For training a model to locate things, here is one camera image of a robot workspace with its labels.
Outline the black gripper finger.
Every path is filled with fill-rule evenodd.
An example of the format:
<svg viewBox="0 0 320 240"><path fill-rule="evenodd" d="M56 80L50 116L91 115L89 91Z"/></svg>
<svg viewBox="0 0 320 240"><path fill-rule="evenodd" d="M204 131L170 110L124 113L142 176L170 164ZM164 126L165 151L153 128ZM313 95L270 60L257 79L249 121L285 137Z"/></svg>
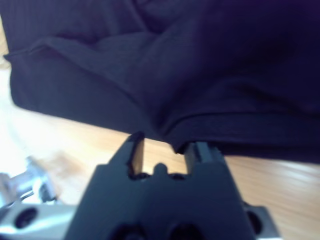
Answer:
<svg viewBox="0 0 320 240"><path fill-rule="evenodd" d="M142 173L144 140L145 135L140 131L128 136L109 163L118 167L125 167L128 175L138 175Z"/></svg>
<svg viewBox="0 0 320 240"><path fill-rule="evenodd" d="M187 173L192 173L196 165L225 164L225 158L218 148L203 141L189 143L184 151L184 160Z"/></svg>

